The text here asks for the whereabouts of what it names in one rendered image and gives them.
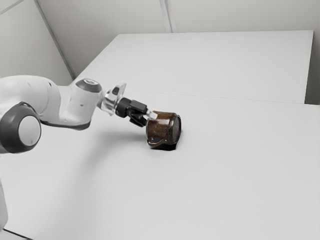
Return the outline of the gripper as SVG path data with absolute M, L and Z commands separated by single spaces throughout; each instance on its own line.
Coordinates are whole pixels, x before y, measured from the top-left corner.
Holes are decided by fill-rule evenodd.
M 145 127 L 148 120 L 144 118 L 155 120 L 158 114 L 147 108 L 147 106 L 139 101 L 130 100 L 123 97 L 115 108 L 115 114 L 119 117 L 129 117 L 130 122 L 138 127 Z

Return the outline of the brown speckled mug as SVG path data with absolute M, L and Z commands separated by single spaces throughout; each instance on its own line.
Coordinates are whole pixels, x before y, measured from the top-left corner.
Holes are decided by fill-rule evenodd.
M 155 111 L 156 119 L 146 125 L 147 144 L 158 150 L 175 150 L 182 132 L 181 117 L 174 112 Z

